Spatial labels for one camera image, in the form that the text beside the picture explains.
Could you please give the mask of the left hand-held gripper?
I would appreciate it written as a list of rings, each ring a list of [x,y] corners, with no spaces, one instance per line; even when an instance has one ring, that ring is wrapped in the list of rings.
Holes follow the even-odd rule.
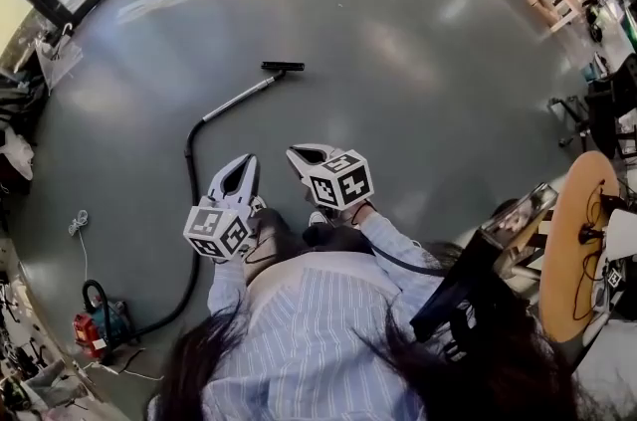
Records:
[[[255,241],[251,218],[261,209],[260,162],[255,154],[231,160],[214,176],[207,196],[192,206],[183,237],[201,256],[232,260]]]

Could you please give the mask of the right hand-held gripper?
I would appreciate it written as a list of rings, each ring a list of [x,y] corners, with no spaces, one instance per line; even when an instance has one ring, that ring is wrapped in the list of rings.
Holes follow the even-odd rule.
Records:
[[[353,149],[343,152],[324,143],[300,143],[286,150],[286,158],[300,181],[309,182],[319,206],[344,211],[374,194],[368,162]],[[313,161],[323,163],[314,166]]]

